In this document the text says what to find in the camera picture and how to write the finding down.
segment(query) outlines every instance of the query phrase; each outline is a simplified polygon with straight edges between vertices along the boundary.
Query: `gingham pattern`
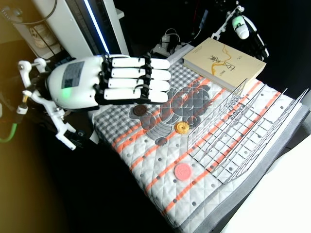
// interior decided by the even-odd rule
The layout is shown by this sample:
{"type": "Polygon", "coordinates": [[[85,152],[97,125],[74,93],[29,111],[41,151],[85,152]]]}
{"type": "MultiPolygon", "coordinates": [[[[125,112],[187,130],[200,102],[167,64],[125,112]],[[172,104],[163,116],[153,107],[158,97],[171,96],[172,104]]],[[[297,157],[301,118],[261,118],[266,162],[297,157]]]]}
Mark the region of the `gingham pattern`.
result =
{"type": "MultiPolygon", "coordinates": [[[[175,62],[169,72],[172,75],[169,83],[171,88],[177,90],[191,83],[199,75],[182,65],[182,60],[175,62]]],[[[139,123],[139,119],[130,119],[129,110],[136,104],[111,105],[107,110],[99,110],[94,114],[94,126],[96,132],[101,138],[105,138],[109,143],[113,139],[128,132],[131,128],[139,123]]],[[[159,105],[146,104],[150,113],[159,109],[159,105]]]]}
{"type": "MultiPolygon", "coordinates": [[[[181,89],[198,78],[196,73],[182,66],[181,60],[171,66],[170,72],[172,74],[171,87],[176,89],[181,89]]],[[[209,83],[208,86],[210,87],[208,93],[211,98],[221,91],[221,88],[213,83],[209,83]]],[[[263,84],[258,85],[249,98],[252,98],[262,86],[263,84]]],[[[254,111],[260,112],[275,93],[275,90],[266,87],[264,95],[260,96],[258,101],[254,104],[254,111]]],[[[221,94],[201,118],[207,117],[228,95],[228,92],[221,94]]],[[[274,121],[275,117],[281,114],[282,110],[280,104],[286,108],[290,101],[291,99],[289,97],[283,96],[279,104],[273,107],[275,110],[268,116],[269,120],[274,121]]],[[[111,143],[119,135],[127,132],[130,127],[136,125],[139,121],[129,118],[129,110],[132,106],[134,105],[111,106],[106,111],[98,111],[95,114],[94,127],[99,133],[99,136],[101,138],[107,138],[111,143]]],[[[150,108],[158,108],[158,106],[154,105],[149,105],[147,107],[149,112],[152,111],[150,108]]],[[[205,171],[191,156],[195,153],[195,150],[191,152],[191,155],[186,153],[187,137],[187,134],[176,134],[171,137],[165,145],[153,150],[155,148],[154,140],[149,138],[146,134],[137,137],[135,136],[135,132],[132,132],[115,145],[117,148],[118,145],[126,139],[133,139],[133,143],[123,148],[120,152],[120,156],[124,162],[132,168],[132,173],[142,190],[146,191],[146,188],[155,181],[146,191],[146,194],[161,212],[174,201],[176,195],[181,193],[187,186],[191,185],[192,182],[205,171]],[[192,169],[192,174],[190,179],[179,181],[174,175],[173,168],[176,164],[175,162],[183,155],[185,156],[179,163],[188,164],[192,169]],[[172,164],[173,167],[161,175],[161,173],[172,164]]],[[[236,190],[246,178],[247,173],[223,185],[211,174],[204,176],[200,181],[195,183],[189,191],[185,192],[178,201],[174,202],[173,207],[165,215],[166,220],[173,228],[178,228],[182,232],[194,232],[212,210],[236,190]]]]}

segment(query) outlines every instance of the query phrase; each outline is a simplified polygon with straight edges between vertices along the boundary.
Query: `green cable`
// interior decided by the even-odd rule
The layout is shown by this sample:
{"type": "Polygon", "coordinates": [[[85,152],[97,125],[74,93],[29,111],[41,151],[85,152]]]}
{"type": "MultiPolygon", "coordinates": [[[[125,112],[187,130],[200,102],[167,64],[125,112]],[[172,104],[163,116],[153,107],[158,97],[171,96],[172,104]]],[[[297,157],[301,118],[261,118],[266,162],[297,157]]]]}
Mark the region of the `green cable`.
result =
{"type": "Polygon", "coordinates": [[[6,139],[0,138],[0,143],[9,142],[14,137],[16,128],[17,128],[17,124],[15,124],[15,123],[12,124],[10,135],[6,139]]]}

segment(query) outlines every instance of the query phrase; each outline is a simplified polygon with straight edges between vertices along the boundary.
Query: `checkered fabric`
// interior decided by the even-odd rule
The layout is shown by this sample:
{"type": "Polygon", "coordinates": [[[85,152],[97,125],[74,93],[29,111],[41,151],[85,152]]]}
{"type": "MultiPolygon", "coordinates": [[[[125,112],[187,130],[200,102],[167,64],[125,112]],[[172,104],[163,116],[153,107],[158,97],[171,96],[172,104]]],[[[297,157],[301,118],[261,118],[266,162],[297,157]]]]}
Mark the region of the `checkered fabric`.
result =
{"type": "MultiPolygon", "coordinates": [[[[187,87],[199,79],[198,74],[182,65],[182,60],[171,65],[170,72],[172,74],[170,85],[176,90],[187,87]]],[[[206,79],[199,79],[198,82],[205,81],[206,79]]],[[[245,97],[244,104],[262,87],[263,84],[257,80],[250,83],[243,92],[243,95],[247,97],[245,97]]],[[[222,88],[212,82],[207,82],[204,88],[209,97],[215,98],[215,100],[206,112],[200,115],[200,120],[205,119],[229,95],[227,91],[223,91],[222,88]]],[[[277,92],[274,89],[265,87],[262,95],[252,106],[253,111],[262,112],[267,104],[272,103],[271,100],[275,96],[277,96],[277,92]]],[[[276,121],[291,101],[291,98],[283,96],[273,106],[267,119],[271,122],[276,121]]],[[[163,135],[155,140],[156,137],[148,136],[151,130],[146,133],[140,125],[140,120],[131,118],[131,108],[134,106],[135,104],[114,105],[100,109],[93,115],[94,128],[99,137],[108,140],[120,154],[121,159],[128,165],[141,189],[164,215],[167,222],[181,232],[193,233],[220,203],[239,188],[240,184],[247,178],[248,173],[232,182],[223,183],[222,181],[226,180],[232,172],[230,169],[223,169],[216,178],[195,159],[197,153],[202,152],[204,143],[207,145],[209,140],[213,140],[212,138],[207,138],[206,141],[201,140],[202,145],[197,143],[189,151],[187,148],[188,134],[178,134],[173,127],[173,124],[183,116],[178,116],[178,118],[168,116],[167,121],[163,122],[161,118],[159,124],[154,126],[153,130],[156,132],[153,136],[161,135],[161,133],[163,135]],[[190,177],[185,181],[179,180],[175,176],[174,168],[179,163],[187,164],[191,168],[190,177]]],[[[150,113],[157,111],[153,116],[153,121],[157,121],[162,114],[160,106],[146,106],[150,113]]],[[[262,157],[256,159],[255,166],[260,162],[260,159],[262,157]]]]}

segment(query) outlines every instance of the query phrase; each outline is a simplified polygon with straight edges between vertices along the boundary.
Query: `led light strip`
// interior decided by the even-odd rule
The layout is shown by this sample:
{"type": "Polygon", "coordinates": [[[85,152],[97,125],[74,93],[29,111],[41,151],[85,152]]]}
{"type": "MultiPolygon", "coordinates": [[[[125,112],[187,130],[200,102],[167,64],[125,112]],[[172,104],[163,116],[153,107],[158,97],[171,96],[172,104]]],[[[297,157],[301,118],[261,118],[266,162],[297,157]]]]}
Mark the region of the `led light strip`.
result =
{"type": "Polygon", "coordinates": [[[95,18],[95,16],[94,16],[93,12],[92,12],[91,6],[90,6],[89,3],[88,3],[88,0],[84,0],[84,3],[86,4],[86,8],[87,8],[87,10],[88,10],[88,13],[89,13],[89,15],[90,15],[91,18],[92,18],[92,21],[93,21],[93,23],[94,23],[94,25],[95,25],[96,31],[97,31],[97,33],[98,33],[98,35],[99,35],[99,37],[100,37],[100,39],[101,39],[101,41],[102,41],[102,44],[103,44],[103,46],[104,46],[106,52],[107,52],[108,54],[110,54],[110,52],[109,52],[109,50],[108,50],[108,47],[107,47],[107,45],[106,45],[106,43],[105,43],[103,34],[102,34],[101,30],[99,29],[99,26],[98,26],[98,24],[97,24],[96,18],[95,18]]]}

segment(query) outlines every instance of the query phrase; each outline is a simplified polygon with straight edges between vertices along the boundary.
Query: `dark brown round object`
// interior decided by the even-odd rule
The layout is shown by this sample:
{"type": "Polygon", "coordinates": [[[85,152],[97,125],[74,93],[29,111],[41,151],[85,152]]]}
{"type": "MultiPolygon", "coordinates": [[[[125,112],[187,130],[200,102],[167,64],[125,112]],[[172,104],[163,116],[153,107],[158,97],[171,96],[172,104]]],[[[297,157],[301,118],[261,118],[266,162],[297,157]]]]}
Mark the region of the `dark brown round object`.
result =
{"type": "Polygon", "coordinates": [[[141,116],[146,114],[147,107],[145,105],[143,105],[143,104],[136,105],[134,107],[134,109],[133,109],[133,112],[134,112],[135,115],[141,117],[141,116]]]}

